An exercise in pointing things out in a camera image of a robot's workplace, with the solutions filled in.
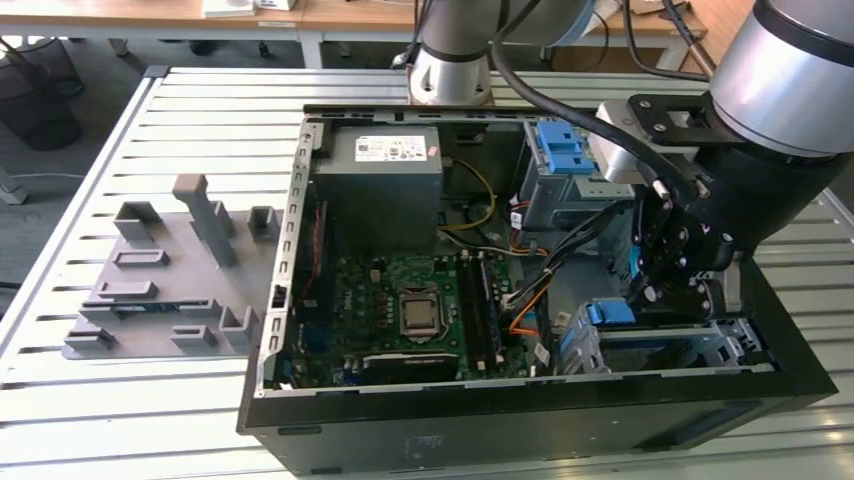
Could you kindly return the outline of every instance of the cpu socket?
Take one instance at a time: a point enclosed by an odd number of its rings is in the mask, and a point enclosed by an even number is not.
[[[398,294],[400,335],[424,343],[442,331],[442,300],[432,287],[410,287]]]

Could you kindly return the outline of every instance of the table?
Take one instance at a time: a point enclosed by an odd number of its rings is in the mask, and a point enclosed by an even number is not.
[[[537,73],[525,79],[582,107],[639,92],[699,93],[695,83],[645,75]],[[526,105],[500,78],[492,81],[498,105]],[[7,473],[255,480],[282,471],[255,439],[234,433],[246,359],[72,362],[59,348],[111,251],[112,215],[124,201],[180,211],[184,204],[170,194],[175,177],[206,173],[210,197],[231,211],[280,208],[303,104],[404,104],[406,92],[403,73],[376,70],[176,68],[164,78],[143,79],[0,322]],[[594,472],[597,478],[633,480],[851,478],[853,225],[825,193],[757,256],[842,393],[689,452],[460,467],[439,474],[523,480]]]
[[[0,0],[0,32],[4,35],[80,38],[167,38],[188,40],[294,40],[300,42],[306,68],[323,68],[320,43],[408,42],[412,7],[374,0],[300,0],[292,11],[258,10],[254,17],[202,18],[202,0]],[[694,15],[686,21],[698,37],[706,28]],[[611,46],[625,47],[619,15],[607,20]],[[642,48],[665,50],[658,67],[678,69],[687,46],[669,20],[657,15],[635,17]],[[601,46],[598,28],[577,45]],[[120,42],[112,42],[118,52]]]

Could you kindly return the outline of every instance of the ram slot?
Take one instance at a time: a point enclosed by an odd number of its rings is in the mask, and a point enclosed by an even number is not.
[[[456,281],[468,365],[472,370],[483,371],[495,366],[495,349],[487,322],[488,305],[480,259],[460,258],[456,262]]]
[[[487,261],[479,259],[478,263],[480,264],[480,284],[483,285],[484,321],[487,323],[492,339],[486,347],[491,348],[490,351],[492,354],[490,356],[492,357],[492,362],[500,364],[504,363],[504,356],[502,355],[502,331],[498,326],[498,301],[492,295],[492,279],[490,276],[490,269],[487,268]]]

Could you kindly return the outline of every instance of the metal slotted table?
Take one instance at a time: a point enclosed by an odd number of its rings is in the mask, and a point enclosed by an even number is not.
[[[699,92],[695,84],[647,76],[526,78],[543,93],[583,107],[635,93]],[[494,84],[499,105],[525,105],[499,78]],[[183,211],[170,193],[175,177],[204,173],[211,199],[230,211],[282,208],[306,103],[404,104],[406,79],[388,71],[186,68],[143,79],[0,322],[0,473],[290,477],[255,439],[235,433],[244,359],[68,361],[60,346],[111,251],[120,204],[147,200],[162,212]],[[838,395],[686,452],[482,465],[394,478],[854,478],[853,225],[826,192],[757,256]]]

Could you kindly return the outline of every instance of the power supply label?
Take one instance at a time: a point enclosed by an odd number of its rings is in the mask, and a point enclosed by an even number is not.
[[[356,139],[356,162],[424,162],[427,142],[419,135],[363,136]]]

